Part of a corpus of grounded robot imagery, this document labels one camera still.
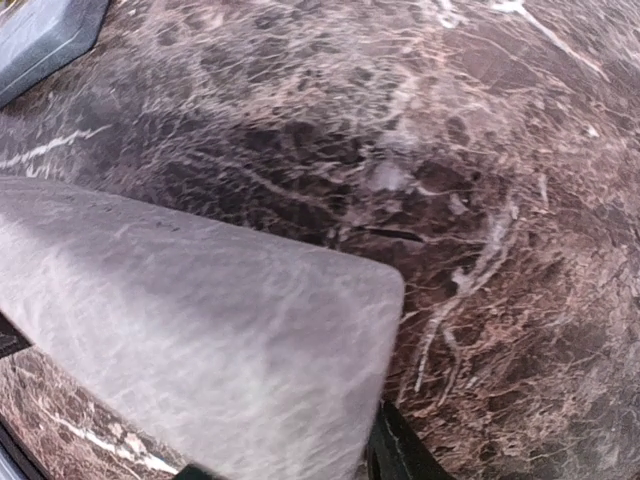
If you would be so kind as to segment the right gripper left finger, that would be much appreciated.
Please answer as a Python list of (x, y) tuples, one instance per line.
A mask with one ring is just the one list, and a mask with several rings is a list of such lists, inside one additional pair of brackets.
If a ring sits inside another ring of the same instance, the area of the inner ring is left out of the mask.
[(174, 476), (174, 480), (215, 480), (215, 476), (198, 465), (188, 464)]

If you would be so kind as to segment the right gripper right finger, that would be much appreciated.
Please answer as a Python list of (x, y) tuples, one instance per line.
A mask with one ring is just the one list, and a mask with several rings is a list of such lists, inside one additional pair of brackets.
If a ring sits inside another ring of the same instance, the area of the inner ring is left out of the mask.
[(379, 401), (367, 442), (367, 477), (376, 480), (453, 480), (397, 407)]

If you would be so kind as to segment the beige glasses case teal lining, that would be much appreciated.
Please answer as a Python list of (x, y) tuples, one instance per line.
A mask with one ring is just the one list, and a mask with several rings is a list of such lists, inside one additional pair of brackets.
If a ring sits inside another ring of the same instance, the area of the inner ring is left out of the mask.
[(348, 479), (394, 268), (104, 192), (1, 181), (1, 309), (135, 426), (229, 479)]

